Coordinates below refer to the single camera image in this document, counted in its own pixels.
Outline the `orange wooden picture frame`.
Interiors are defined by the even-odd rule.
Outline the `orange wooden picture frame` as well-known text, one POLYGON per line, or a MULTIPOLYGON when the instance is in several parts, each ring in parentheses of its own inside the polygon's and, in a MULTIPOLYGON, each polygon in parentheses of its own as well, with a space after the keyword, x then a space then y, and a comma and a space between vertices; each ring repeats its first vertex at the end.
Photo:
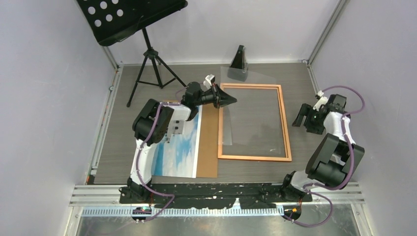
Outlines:
POLYGON ((283 143, 284 143, 284 157, 267 157, 267 156, 248 156, 248 155, 225 155, 223 153, 223 139, 224 139, 224 109, 219 110, 218 118, 218 159, 224 160, 245 160, 245 161, 274 161, 274 162, 291 162, 291 146, 289 139, 289 130, 287 126, 284 98, 281 85, 273 84, 237 84, 237 83, 221 83, 221 89, 268 89, 275 90, 277 93, 277 102, 280 113, 281 128, 283 133, 283 143))

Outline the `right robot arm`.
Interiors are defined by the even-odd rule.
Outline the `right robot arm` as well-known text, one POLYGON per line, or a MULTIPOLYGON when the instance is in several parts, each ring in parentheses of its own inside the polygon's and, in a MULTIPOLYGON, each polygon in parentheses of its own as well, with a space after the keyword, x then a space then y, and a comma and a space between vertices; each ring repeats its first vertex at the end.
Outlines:
POLYGON ((280 196, 288 202, 302 199, 315 187, 339 190, 347 185, 365 150, 350 133, 351 116, 345 111, 347 98, 332 94, 316 95, 317 103, 303 103, 292 126, 304 126, 308 133, 323 135, 305 170, 287 174, 280 196))

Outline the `building and sky photo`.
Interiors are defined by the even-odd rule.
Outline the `building and sky photo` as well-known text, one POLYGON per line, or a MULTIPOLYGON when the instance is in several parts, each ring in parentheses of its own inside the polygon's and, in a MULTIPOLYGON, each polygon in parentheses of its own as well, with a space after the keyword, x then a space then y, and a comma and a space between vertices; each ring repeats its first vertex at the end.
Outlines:
POLYGON ((151 173, 154 176, 195 178, 202 117, 197 114, 190 120, 189 108, 176 103, 169 107, 174 109, 174 114, 167 133, 156 146, 151 173))

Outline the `clear acrylic sheet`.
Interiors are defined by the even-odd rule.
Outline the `clear acrylic sheet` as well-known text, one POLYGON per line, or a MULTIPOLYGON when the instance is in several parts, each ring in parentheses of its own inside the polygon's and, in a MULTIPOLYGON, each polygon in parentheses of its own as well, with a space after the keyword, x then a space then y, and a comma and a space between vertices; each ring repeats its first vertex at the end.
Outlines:
POLYGON ((235 84, 224 91, 237 102, 224 109, 223 145, 284 146, 277 79, 264 73, 220 68, 220 82, 235 84))

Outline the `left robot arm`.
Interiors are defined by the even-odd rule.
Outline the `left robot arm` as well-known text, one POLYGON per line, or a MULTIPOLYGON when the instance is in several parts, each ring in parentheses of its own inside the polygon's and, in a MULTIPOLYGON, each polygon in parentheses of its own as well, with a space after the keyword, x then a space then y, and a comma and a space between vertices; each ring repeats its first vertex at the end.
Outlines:
POLYGON ((175 121, 191 121, 202 105, 212 104, 219 109, 237 102, 215 82, 205 81, 204 85, 207 90, 203 90, 198 82, 189 83, 180 102, 159 102, 155 99, 146 102, 132 124, 136 140, 135 157, 127 186, 120 189, 122 196, 144 204, 152 193, 156 193, 150 187, 154 151, 175 121))

